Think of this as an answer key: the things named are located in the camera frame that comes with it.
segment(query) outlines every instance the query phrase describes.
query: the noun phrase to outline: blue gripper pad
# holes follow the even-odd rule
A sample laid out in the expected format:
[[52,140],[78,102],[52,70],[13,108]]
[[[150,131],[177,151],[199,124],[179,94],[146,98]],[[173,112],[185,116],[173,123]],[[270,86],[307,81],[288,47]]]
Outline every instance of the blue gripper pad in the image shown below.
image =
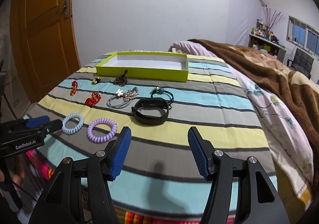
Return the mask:
[[210,173],[208,171],[208,159],[206,158],[202,147],[200,146],[195,134],[191,129],[188,130],[188,144],[195,159],[199,174],[209,181]]
[[34,119],[29,119],[26,123],[27,128],[38,127],[39,125],[46,124],[50,122],[49,116],[42,116]]
[[115,180],[115,178],[121,173],[127,151],[129,150],[131,144],[131,137],[131,130],[130,128],[127,128],[112,159],[112,170],[110,172],[110,177],[112,180]]

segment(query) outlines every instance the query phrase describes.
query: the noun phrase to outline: striped bedsheet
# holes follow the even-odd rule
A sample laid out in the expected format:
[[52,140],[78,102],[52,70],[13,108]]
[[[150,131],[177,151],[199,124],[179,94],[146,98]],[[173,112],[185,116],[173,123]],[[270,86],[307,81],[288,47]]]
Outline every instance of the striped bedsheet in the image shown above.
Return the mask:
[[[51,120],[62,120],[73,112],[85,117],[84,126],[78,133],[68,136],[58,131],[48,135],[45,145],[38,149],[53,168],[66,156],[79,160],[104,149],[106,143],[90,142],[86,131],[93,120],[110,118],[117,123],[118,132],[123,126],[132,130],[123,170],[114,182],[108,184],[114,206],[118,209],[170,220],[196,221],[201,218],[211,184],[199,175],[188,146],[187,131],[191,126],[196,126],[204,139],[231,157],[258,158],[277,186],[274,165],[259,120],[222,59],[188,55],[187,83],[129,79],[121,89],[126,92],[137,86],[137,99],[126,108],[112,109],[106,106],[106,102],[119,88],[112,84],[114,78],[102,77],[101,83],[91,83],[97,77],[95,65],[108,56],[94,60],[65,79],[28,114],[30,118],[48,115]],[[74,80],[79,87],[77,93],[70,96]],[[156,86],[173,93],[174,103],[164,124],[145,126],[134,119],[131,106],[139,98],[150,97]],[[99,92],[102,98],[90,108],[84,102],[93,91]],[[76,124],[75,119],[67,127]],[[102,136],[108,131],[109,127],[98,125],[94,133]],[[86,179],[82,179],[82,184],[87,185]],[[230,215],[236,209],[237,189],[238,182],[234,178]]]

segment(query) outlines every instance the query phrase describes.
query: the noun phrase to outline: hair tie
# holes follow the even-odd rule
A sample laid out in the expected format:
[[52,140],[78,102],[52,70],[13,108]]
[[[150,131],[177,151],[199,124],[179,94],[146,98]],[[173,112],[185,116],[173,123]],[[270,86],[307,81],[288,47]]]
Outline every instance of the hair tie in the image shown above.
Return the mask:
[[152,98],[153,98],[153,95],[154,95],[155,93],[157,93],[157,94],[168,93],[168,94],[171,96],[171,99],[167,102],[168,107],[169,107],[169,110],[170,110],[170,109],[172,108],[172,105],[171,105],[171,104],[174,102],[174,95],[173,95],[171,92],[164,90],[163,87],[159,87],[159,86],[155,87],[155,88],[151,91],[151,97],[152,97]]
[[[100,136],[100,137],[94,136],[92,134],[92,130],[98,124],[106,124],[106,125],[110,126],[111,131],[106,136]],[[113,138],[115,136],[116,132],[117,132],[117,124],[114,121],[112,121],[111,119],[105,119],[105,118],[96,119],[96,120],[92,121],[90,123],[89,127],[87,128],[87,138],[94,143],[104,143],[104,142],[109,141],[111,138]]]
[[[66,128],[66,123],[71,119],[79,119],[79,123],[74,128]],[[80,113],[72,113],[69,116],[66,116],[62,121],[62,132],[67,135],[72,135],[77,133],[84,124],[84,117]]]
[[[123,90],[117,89],[115,96],[109,98],[106,102],[106,105],[113,109],[122,109],[128,106],[132,100],[134,100],[138,96],[138,88],[135,86],[134,88],[129,89],[126,93],[123,93]],[[111,101],[117,99],[119,97],[123,97],[123,102],[117,105],[112,105]]]

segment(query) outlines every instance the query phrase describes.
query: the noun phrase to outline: open box lid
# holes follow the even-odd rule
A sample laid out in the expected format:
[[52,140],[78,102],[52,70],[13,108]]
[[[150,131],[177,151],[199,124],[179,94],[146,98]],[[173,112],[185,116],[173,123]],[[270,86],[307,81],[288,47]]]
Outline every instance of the open box lid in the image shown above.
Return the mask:
[[120,76],[186,82],[188,62],[185,54],[152,51],[116,52],[96,66],[98,76]]

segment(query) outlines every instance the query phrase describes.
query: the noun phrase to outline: hair tie with teal bead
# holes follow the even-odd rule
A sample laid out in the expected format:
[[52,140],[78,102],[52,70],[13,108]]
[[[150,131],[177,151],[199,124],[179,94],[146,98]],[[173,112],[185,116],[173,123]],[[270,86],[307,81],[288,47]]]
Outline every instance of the hair tie with teal bead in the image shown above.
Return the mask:
[[155,93],[157,93],[157,94],[168,93],[168,94],[171,96],[171,99],[167,102],[168,108],[169,108],[169,110],[170,110],[170,109],[172,108],[171,104],[172,104],[173,101],[174,101],[174,95],[173,95],[171,92],[164,90],[163,87],[159,87],[159,86],[155,87],[155,88],[152,90],[152,92],[151,92],[151,97],[152,97],[152,98],[153,98],[153,94],[155,94]]

